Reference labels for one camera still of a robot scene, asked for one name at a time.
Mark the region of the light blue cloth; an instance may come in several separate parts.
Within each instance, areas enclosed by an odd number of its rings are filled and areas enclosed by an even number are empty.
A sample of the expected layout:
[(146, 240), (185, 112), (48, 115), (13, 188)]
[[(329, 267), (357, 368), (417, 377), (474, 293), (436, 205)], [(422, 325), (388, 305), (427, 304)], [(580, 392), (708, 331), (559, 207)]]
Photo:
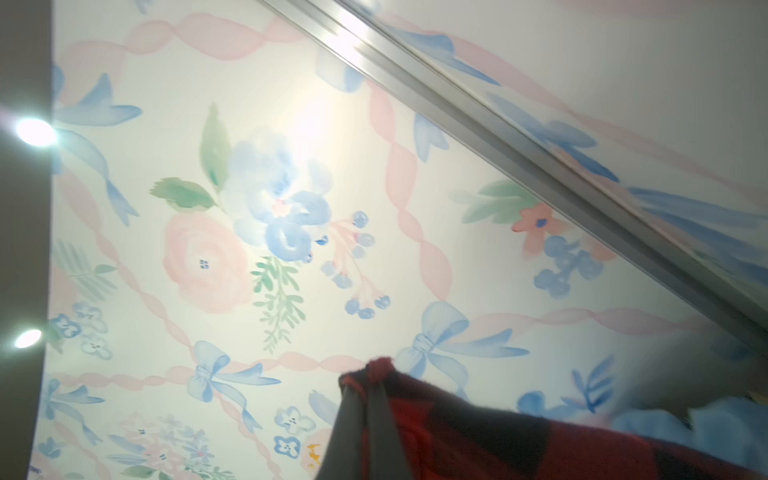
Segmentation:
[(767, 407), (746, 398), (723, 398), (682, 417), (661, 409), (628, 410), (612, 420), (611, 428), (767, 473)]

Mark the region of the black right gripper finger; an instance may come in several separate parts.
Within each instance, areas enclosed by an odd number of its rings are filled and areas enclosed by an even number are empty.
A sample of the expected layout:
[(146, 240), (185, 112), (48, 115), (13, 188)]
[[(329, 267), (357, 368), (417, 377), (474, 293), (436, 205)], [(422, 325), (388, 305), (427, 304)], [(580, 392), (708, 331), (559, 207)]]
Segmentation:
[(404, 395), (406, 377), (339, 379), (342, 401), (318, 479), (412, 479), (414, 473), (391, 402)]

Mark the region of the round ceiling light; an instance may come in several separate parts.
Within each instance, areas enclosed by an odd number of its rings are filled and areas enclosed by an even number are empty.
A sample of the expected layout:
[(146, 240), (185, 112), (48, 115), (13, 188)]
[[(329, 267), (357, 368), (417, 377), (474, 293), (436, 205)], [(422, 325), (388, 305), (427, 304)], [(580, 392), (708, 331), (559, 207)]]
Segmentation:
[(47, 148), (58, 141), (52, 125), (39, 118), (19, 118), (14, 123), (14, 132), (21, 141), (34, 147)]
[(21, 332), (13, 342), (16, 349), (26, 349), (36, 345), (43, 337), (40, 329), (28, 329)]

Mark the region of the aluminium corner frame post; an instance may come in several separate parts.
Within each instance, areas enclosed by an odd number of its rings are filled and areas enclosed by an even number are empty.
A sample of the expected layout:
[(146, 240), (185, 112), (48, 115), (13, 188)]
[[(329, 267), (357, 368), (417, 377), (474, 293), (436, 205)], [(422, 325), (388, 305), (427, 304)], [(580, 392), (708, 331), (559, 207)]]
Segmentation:
[(766, 310), (346, 3), (268, 1), (265, 5), (746, 346), (761, 355), (767, 353)]

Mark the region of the red black plaid cloth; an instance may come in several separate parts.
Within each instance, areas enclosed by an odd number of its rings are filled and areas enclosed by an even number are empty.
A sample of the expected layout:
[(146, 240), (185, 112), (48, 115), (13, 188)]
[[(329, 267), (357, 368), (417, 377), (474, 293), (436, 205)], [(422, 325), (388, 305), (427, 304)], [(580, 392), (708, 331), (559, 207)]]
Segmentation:
[(376, 380), (406, 377), (391, 402), (412, 479), (756, 479), (758, 473), (682, 446), (474, 406), (378, 358)]

